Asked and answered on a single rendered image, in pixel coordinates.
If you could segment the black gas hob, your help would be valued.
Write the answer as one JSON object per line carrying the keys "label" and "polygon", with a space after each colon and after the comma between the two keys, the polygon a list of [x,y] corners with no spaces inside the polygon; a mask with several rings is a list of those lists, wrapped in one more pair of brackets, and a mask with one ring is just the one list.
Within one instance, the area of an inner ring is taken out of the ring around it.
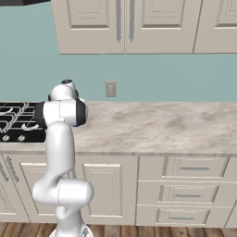
{"label": "black gas hob", "polygon": [[[33,102],[0,102],[0,142],[1,143],[43,143],[45,129],[41,128],[34,119]],[[2,140],[4,135],[10,139]],[[25,136],[24,142],[18,137]]]}

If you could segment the beige wall cupboard door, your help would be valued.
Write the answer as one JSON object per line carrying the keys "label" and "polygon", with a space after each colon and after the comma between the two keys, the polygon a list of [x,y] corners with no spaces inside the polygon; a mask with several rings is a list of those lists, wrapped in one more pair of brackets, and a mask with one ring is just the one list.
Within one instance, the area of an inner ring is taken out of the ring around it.
{"label": "beige wall cupboard door", "polygon": [[195,53],[237,53],[237,0],[203,0]]}
{"label": "beige wall cupboard door", "polygon": [[178,54],[193,51],[202,0],[135,0],[134,39],[130,0],[126,3],[127,54]]}
{"label": "beige wall cupboard door", "polygon": [[121,40],[117,40],[116,0],[51,0],[59,53],[123,54],[124,0]]}

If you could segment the beige base cupboard door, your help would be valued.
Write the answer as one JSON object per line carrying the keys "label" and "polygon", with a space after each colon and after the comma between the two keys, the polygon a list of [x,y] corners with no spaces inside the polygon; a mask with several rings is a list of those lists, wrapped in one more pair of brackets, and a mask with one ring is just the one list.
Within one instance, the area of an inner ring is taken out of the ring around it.
{"label": "beige base cupboard door", "polygon": [[8,181],[5,181],[0,173],[0,222],[29,222],[29,217],[2,155],[0,155],[0,163],[8,176]]}
{"label": "beige base cupboard door", "polygon": [[94,187],[92,202],[81,210],[87,224],[135,224],[137,156],[76,156],[75,171]]}
{"label": "beige base cupboard door", "polygon": [[[6,162],[11,158],[19,181],[16,182]],[[42,205],[32,198],[32,187],[44,174],[46,170],[45,155],[6,155],[3,154],[6,166],[11,174],[13,182],[18,189],[19,196],[29,219],[32,223],[56,223],[56,208],[54,206]]]}
{"label": "beige base cupboard door", "polygon": [[226,228],[237,228],[237,206],[231,211],[231,214],[225,225]]}

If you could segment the grey wall socket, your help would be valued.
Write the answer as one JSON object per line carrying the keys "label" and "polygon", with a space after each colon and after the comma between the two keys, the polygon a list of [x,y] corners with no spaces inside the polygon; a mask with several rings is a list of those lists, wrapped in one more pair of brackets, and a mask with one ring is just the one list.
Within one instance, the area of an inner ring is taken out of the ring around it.
{"label": "grey wall socket", "polygon": [[106,82],[106,97],[117,96],[117,84],[114,81]]}

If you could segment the dark extractor hood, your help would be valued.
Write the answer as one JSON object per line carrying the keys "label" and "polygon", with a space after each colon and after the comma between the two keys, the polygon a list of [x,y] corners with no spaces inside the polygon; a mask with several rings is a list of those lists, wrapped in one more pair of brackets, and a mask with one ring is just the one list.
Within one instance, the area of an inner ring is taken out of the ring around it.
{"label": "dark extractor hood", "polygon": [[51,0],[0,0],[0,6],[30,6],[50,1]]}

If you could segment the beige drawer front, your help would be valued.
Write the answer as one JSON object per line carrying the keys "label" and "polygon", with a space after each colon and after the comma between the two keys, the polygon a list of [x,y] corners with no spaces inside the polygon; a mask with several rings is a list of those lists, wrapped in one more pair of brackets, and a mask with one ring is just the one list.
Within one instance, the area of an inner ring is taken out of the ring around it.
{"label": "beige drawer front", "polygon": [[[200,194],[200,198],[179,198],[174,194]],[[237,200],[237,183],[140,181],[138,205],[212,205],[233,206]]]}
{"label": "beige drawer front", "polygon": [[237,181],[237,157],[141,156],[140,181]]}
{"label": "beige drawer front", "polygon": [[[222,228],[231,213],[222,206],[137,206],[137,226],[208,227]],[[169,217],[195,218],[193,221],[177,221]]]}

